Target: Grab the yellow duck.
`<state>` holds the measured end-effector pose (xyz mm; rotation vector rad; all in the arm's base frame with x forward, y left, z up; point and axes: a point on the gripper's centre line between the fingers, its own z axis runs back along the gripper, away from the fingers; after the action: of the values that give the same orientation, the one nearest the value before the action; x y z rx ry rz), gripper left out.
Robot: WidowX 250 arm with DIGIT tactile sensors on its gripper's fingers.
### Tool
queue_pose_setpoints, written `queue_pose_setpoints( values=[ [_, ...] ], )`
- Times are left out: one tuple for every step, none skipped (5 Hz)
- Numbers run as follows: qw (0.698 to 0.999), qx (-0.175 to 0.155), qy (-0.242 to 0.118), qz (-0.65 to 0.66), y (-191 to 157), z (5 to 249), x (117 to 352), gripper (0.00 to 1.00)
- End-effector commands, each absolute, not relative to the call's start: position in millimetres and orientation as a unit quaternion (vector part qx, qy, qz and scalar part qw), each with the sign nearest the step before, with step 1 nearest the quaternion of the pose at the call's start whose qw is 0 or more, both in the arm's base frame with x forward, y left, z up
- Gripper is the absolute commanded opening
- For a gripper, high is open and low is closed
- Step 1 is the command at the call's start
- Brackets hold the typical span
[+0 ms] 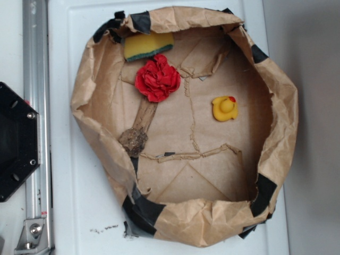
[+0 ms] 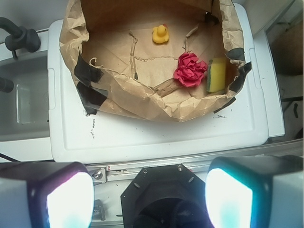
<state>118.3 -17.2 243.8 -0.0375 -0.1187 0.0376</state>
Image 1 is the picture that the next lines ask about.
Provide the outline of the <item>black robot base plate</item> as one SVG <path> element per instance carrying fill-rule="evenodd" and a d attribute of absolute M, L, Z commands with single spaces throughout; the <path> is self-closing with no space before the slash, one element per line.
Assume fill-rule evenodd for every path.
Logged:
<path fill-rule="evenodd" d="M 1 202 L 40 165 L 39 114 L 1 82 Z"/>

